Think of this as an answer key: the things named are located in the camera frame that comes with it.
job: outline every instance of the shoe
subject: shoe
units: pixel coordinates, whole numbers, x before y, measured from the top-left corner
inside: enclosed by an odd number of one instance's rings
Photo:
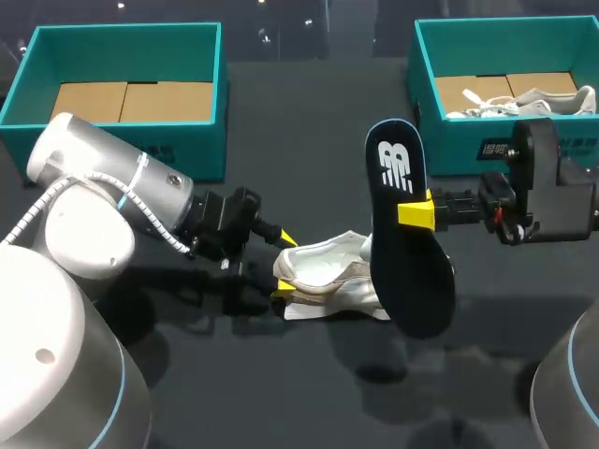
[[[554,115],[591,115],[597,110],[595,90],[583,86],[574,94],[548,94],[538,89],[514,98],[500,96],[483,101],[478,95],[465,89],[463,94],[478,108],[464,112],[449,112],[448,119],[511,117],[511,116],[554,116]]]
[[[386,120],[368,133],[365,157],[373,205],[370,267],[376,294],[405,335],[436,337],[449,328],[454,315],[454,271],[432,230],[399,224],[398,213],[400,204],[428,200],[422,140],[410,123]]]
[[[370,264],[364,258],[369,257],[370,242],[365,236],[347,231],[314,245],[282,250],[273,274],[296,288],[285,307],[285,319],[361,311],[388,320],[374,292]]]

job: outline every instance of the cardboard box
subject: cardboard box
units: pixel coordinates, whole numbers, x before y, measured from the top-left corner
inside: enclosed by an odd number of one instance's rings
[[[520,96],[534,88],[552,94],[570,94],[577,91],[570,72],[514,73],[506,78],[513,96]]]
[[[439,77],[435,79],[441,102],[445,110],[466,110],[475,108],[468,98],[463,95],[464,89],[469,89],[484,99],[498,96],[512,96],[506,77]]]
[[[464,88],[483,100],[502,96],[505,84],[509,96],[532,88],[553,94],[573,93],[584,85],[597,89],[598,51],[599,22],[594,16],[416,21],[407,86],[429,173],[506,171],[502,159],[511,145],[514,122],[526,118],[448,120],[448,112],[475,108],[460,99]],[[552,118],[562,152],[585,167],[594,166],[599,115]],[[487,152],[489,143],[501,152]]]
[[[129,84],[120,122],[207,122],[211,107],[211,82]]]
[[[126,82],[67,82],[60,86],[51,119],[70,112],[91,123],[117,123]]]
[[[211,82],[69,82],[51,117],[70,112],[92,123],[208,122]]]
[[[0,138],[25,176],[48,121],[69,111],[196,181],[221,181],[221,34],[220,23],[40,26],[0,112]]]

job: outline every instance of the white shoe upper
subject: white shoe upper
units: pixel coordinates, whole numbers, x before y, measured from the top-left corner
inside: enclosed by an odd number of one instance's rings
[[[574,94],[549,94],[531,89],[516,98],[501,96],[487,101],[468,89],[463,91],[463,95],[476,104],[477,108],[449,112],[446,115],[448,119],[589,115],[594,114],[597,109],[595,90],[591,86],[583,86]]]
[[[283,250],[274,263],[274,276],[297,289],[285,308],[285,318],[362,311],[388,320],[370,277],[370,247],[369,238],[347,231],[320,243]]]

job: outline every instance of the table surface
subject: table surface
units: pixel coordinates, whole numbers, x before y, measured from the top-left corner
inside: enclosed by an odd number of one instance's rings
[[[256,190],[265,218],[300,244],[368,233],[363,139],[379,120],[410,117],[405,61],[239,63],[229,74],[226,182],[211,188]],[[4,150],[0,192],[7,233],[40,192],[21,188]],[[459,309],[444,336],[413,341],[355,315],[286,323],[224,310],[193,263],[138,237],[105,317],[151,388],[151,449],[538,449],[527,388],[599,287],[599,239],[508,248],[482,225],[438,238]]]

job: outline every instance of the new balance logo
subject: new balance logo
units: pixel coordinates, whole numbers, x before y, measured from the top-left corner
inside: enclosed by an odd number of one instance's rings
[[[391,146],[389,142],[378,144],[378,156],[383,172],[383,184],[412,193],[412,181],[405,177],[410,174],[408,151],[401,143]]]

